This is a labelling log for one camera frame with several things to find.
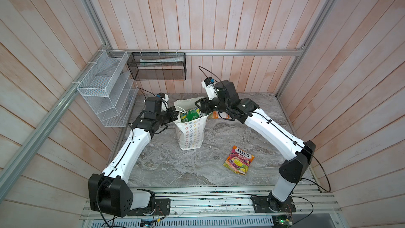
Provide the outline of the small green candy bag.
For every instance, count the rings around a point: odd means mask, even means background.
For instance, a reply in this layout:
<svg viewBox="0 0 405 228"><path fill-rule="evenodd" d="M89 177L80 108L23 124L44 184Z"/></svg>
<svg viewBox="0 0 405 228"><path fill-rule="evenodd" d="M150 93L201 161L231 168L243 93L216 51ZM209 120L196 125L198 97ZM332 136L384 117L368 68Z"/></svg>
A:
<svg viewBox="0 0 405 228"><path fill-rule="evenodd" d="M200 118L200 109L199 108L193 108L188 110L185 121L193 121Z"/></svg>

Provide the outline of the white printed paper bag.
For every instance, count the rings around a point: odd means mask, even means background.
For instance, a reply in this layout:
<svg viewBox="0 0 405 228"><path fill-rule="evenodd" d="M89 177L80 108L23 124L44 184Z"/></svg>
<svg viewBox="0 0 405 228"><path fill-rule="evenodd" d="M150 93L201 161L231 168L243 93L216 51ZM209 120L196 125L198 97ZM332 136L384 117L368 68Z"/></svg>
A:
<svg viewBox="0 0 405 228"><path fill-rule="evenodd" d="M204 131L209 114L200 112L200 118L193 121L185 121L188 110L197 108L195 102L203 97L197 97L186 100L177 100L174 103L179 112L178 119L175 121L176 134L179 147L183 151L201 148L204 140Z"/></svg>

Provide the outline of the Fox's fruits bag front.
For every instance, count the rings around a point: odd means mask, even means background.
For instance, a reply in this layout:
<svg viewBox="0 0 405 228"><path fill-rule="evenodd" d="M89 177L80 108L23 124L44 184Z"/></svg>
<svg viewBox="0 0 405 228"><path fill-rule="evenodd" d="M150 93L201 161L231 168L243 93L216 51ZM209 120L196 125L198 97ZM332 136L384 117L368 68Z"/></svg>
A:
<svg viewBox="0 0 405 228"><path fill-rule="evenodd" d="M254 159L254 155L234 145L223 166L236 174L246 175Z"/></svg>

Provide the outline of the orange candy bag back side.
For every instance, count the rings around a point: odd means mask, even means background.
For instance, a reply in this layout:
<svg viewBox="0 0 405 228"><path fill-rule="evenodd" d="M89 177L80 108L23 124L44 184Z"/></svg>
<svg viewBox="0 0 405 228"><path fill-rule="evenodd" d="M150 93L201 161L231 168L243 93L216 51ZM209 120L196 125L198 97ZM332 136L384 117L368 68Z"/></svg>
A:
<svg viewBox="0 0 405 228"><path fill-rule="evenodd" d="M217 111L213 111L209 117L209 119L230 119L230 116L227 113L220 113Z"/></svg>

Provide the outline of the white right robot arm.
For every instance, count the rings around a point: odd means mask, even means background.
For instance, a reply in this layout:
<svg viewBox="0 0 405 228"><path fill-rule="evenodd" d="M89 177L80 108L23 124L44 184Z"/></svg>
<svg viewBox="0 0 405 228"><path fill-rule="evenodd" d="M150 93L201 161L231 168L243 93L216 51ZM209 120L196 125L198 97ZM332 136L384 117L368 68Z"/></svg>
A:
<svg viewBox="0 0 405 228"><path fill-rule="evenodd" d="M215 82L211 77L201 82L207 97L195 102L205 114L217 111L250 127L272 144L285 158L278 169L279 178L267 197L269 209L283 211L296 185L308 169L316 145L304 142L279 126L260 106L249 98L240 99L235 86L228 80Z"/></svg>

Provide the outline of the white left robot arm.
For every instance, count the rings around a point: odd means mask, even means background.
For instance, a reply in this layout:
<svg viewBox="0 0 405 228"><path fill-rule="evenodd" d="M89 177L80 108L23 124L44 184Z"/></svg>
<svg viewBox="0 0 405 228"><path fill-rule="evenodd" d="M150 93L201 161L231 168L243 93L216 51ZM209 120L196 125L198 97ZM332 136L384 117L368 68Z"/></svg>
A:
<svg viewBox="0 0 405 228"><path fill-rule="evenodd" d="M88 180L90 208L101 214L125 217L133 212L152 214L155 193L150 190L133 192L129 176L144 148L153 136L162 133L179 113L168 105L168 95L159 93L145 100L145 109L131 124L130 134L121 150L101 174Z"/></svg>

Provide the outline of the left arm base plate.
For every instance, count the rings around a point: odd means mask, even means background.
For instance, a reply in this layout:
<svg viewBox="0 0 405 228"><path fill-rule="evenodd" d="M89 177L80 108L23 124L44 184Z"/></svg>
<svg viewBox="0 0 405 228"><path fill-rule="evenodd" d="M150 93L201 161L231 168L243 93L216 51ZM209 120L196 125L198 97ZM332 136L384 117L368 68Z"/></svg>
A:
<svg viewBox="0 0 405 228"><path fill-rule="evenodd" d="M171 207L171 199L157 198L155 199L155 202L151 204L149 207L130 210L128 216L141 216L141 217L152 217L153 215L169 216L170 207Z"/></svg>

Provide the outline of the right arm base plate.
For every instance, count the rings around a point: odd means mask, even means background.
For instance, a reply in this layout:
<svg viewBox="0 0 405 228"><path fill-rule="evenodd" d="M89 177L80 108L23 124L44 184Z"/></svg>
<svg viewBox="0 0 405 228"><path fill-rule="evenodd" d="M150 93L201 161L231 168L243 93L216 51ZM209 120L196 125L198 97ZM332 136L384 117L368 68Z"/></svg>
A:
<svg viewBox="0 0 405 228"><path fill-rule="evenodd" d="M255 213L296 212L295 203L293 202L291 195L284 202L280 202L278 199L273 197L272 194L269 196L251 195L251 201Z"/></svg>

